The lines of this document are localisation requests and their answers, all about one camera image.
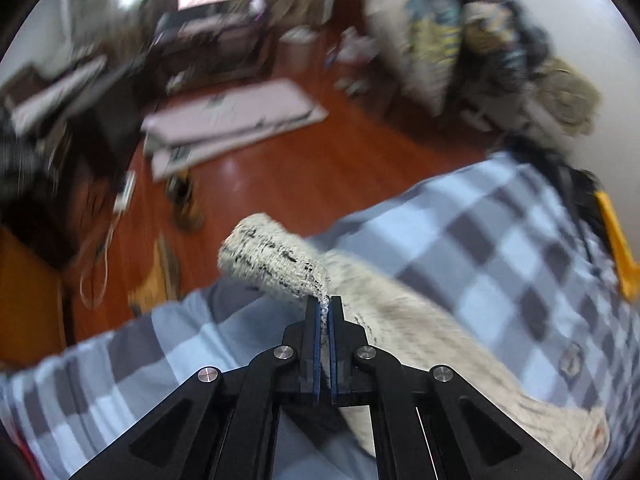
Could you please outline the cream plaid shirt jacket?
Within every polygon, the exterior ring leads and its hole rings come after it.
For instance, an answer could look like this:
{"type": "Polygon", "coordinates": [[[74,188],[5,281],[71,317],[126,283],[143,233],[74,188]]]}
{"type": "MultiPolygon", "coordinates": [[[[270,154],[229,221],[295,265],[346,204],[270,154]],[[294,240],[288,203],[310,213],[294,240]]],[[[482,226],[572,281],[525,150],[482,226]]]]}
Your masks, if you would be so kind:
{"type": "Polygon", "coordinates": [[[580,478],[591,479],[610,443],[603,408],[560,408],[525,393],[516,377],[444,309],[339,250],[315,248],[266,214],[241,220],[218,252],[229,278],[303,306],[341,297],[346,321],[406,365],[453,368],[580,478]]]}

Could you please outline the blue checkered bed sheet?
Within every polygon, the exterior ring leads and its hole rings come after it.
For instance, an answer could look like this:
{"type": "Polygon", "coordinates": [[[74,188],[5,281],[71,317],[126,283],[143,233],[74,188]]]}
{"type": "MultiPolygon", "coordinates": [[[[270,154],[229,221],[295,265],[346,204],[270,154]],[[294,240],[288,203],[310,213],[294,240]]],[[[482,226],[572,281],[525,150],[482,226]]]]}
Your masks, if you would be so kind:
{"type": "MultiPolygon", "coordinates": [[[[603,408],[608,478],[639,434],[639,313],[614,262],[533,167],[499,154],[350,214],[314,239],[452,315],[538,400],[603,408]]],[[[1,419],[66,479],[200,366],[232,368],[296,319],[222,278],[1,382],[1,419]]]]}

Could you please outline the yellow cloth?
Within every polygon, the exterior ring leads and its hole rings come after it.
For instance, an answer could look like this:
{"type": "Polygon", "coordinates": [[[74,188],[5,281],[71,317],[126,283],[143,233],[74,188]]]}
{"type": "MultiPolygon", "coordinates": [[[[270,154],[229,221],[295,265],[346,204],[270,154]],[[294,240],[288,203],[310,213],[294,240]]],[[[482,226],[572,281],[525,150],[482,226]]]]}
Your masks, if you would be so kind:
{"type": "Polygon", "coordinates": [[[598,201],[605,232],[611,245],[620,293],[628,302],[635,302],[639,299],[639,261],[634,258],[608,193],[599,190],[594,195],[598,201]]]}

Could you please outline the white floor mat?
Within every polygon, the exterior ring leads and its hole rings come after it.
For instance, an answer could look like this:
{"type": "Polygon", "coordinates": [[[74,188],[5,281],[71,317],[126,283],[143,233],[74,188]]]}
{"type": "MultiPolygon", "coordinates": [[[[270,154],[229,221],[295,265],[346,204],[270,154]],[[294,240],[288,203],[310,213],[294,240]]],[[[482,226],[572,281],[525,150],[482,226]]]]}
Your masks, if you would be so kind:
{"type": "Polygon", "coordinates": [[[226,90],[149,114],[143,153],[154,181],[201,162],[303,128],[328,111],[292,80],[281,78],[226,90]]]}

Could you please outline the beige box fan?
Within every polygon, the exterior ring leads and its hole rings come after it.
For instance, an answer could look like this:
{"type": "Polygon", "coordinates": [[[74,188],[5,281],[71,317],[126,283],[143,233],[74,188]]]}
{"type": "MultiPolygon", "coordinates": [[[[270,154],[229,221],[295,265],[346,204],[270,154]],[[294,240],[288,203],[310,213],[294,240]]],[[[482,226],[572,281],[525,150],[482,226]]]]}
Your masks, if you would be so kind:
{"type": "Polygon", "coordinates": [[[588,136],[600,91],[562,58],[550,58],[537,74],[536,100],[569,136],[588,136]]]}

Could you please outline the dark wooden tv stand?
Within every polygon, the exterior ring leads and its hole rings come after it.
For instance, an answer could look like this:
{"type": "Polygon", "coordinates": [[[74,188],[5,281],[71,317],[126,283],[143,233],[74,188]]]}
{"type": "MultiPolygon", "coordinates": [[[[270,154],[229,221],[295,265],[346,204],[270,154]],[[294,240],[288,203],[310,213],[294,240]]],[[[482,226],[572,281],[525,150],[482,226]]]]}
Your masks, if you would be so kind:
{"type": "Polygon", "coordinates": [[[224,0],[163,14],[145,68],[172,93],[267,76],[275,55],[265,0],[224,0]]]}

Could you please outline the white waste bin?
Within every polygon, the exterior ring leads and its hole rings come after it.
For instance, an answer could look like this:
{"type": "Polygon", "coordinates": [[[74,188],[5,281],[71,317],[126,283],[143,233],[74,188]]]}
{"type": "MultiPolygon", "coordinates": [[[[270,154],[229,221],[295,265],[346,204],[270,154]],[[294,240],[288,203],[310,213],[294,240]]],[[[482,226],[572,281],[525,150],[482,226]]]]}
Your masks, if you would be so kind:
{"type": "Polygon", "coordinates": [[[296,26],[279,40],[279,60],[293,74],[303,72],[314,58],[319,33],[307,26],[296,26]]]}

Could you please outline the pile of bedding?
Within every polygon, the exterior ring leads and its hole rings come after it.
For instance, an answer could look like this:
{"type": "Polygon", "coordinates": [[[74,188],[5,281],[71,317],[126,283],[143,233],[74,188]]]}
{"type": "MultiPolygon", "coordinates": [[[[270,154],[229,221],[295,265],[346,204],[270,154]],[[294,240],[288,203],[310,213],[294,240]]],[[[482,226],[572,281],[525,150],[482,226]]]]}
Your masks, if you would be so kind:
{"type": "Polygon", "coordinates": [[[401,91],[437,117],[466,88],[521,93],[551,50],[520,0],[362,0],[401,91]]]}

